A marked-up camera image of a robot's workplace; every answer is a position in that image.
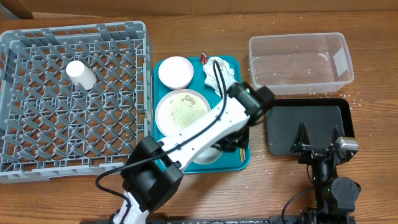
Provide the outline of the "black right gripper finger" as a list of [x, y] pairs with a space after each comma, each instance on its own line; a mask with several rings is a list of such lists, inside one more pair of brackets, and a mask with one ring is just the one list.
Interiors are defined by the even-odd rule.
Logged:
[[290, 147], [291, 152], [304, 152], [306, 148], [310, 146], [307, 131], [304, 122], [301, 122], [298, 126], [298, 130], [295, 139]]
[[332, 131], [332, 139], [331, 139], [331, 145], [337, 145], [337, 142], [340, 140], [340, 137], [343, 137], [342, 133], [340, 132], [338, 126], [333, 127]]

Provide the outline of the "grey metal bowl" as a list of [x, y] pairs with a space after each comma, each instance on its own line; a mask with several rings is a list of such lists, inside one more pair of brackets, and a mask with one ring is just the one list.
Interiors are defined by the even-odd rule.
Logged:
[[197, 156], [193, 160], [193, 162], [199, 165], [211, 164], [217, 161], [221, 157], [222, 153], [223, 152], [217, 148], [209, 147], [208, 149], [203, 151], [199, 156]]

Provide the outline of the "white napkin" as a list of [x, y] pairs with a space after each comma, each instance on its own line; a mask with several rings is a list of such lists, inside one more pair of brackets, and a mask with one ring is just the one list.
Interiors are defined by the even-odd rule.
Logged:
[[210, 57], [206, 64], [203, 66], [203, 71], [206, 75], [205, 85], [214, 89], [215, 93], [220, 96], [220, 90], [223, 91], [223, 84], [220, 74], [215, 75], [213, 70], [213, 62], [217, 61], [220, 66], [226, 89], [238, 81], [234, 78], [234, 70], [230, 67], [229, 63], [220, 57]]

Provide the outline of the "white plate with rice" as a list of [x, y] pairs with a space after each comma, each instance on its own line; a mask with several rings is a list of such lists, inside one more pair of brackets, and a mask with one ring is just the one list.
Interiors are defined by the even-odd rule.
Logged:
[[164, 136], [172, 136], [185, 129], [211, 110], [199, 92], [189, 89], [166, 94], [155, 109], [155, 123]]

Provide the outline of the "red snack wrapper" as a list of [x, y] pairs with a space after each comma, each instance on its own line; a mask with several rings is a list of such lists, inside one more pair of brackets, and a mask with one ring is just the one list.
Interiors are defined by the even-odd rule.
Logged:
[[206, 65], [208, 63], [208, 57], [204, 53], [200, 55], [200, 63], [202, 65]]

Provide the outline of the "small pink plate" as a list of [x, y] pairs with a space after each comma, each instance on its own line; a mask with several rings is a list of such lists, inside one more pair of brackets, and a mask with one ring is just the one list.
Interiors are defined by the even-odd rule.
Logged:
[[160, 81], [172, 90], [187, 87], [194, 74], [192, 63], [180, 56], [165, 59], [159, 66], [158, 76]]

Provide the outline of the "white plastic cup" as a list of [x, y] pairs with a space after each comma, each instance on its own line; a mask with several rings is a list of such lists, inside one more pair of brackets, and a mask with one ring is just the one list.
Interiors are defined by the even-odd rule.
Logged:
[[66, 66], [66, 73], [75, 86], [81, 85], [85, 90], [92, 89], [96, 83], [94, 72], [79, 60], [71, 61]]

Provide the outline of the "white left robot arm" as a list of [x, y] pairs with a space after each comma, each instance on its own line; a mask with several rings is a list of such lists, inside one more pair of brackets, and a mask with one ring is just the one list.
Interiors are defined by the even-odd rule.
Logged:
[[133, 150], [119, 173], [124, 202], [110, 223], [145, 223], [178, 190], [187, 167], [212, 146], [240, 147], [244, 133], [272, 108], [275, 95], [267, 87], [253, 90], [234, 83], [224, 99], [189, 127], [156, 141], [147, 136]]

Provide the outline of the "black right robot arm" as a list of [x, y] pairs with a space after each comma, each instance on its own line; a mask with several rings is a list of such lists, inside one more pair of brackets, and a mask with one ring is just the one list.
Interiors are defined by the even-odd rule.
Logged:
[[300, 214], [293, 223], [354, 223], [349, 214], [355, 210], [361, 186], [348, 177], [340, 177], [336, 167], [357, 153], [355, 138], [344, 136], [334, 126], [328, 147], [311, 146], [305, 125], [300, 123], [290, 151], [300, 155], [298, 162], [307, 166], [307, 177], [313, 186], [289, 199], [282, 209], [282, 222], [288, 223], [285, 211], [295, 198], [314, 191], [316, 207]]

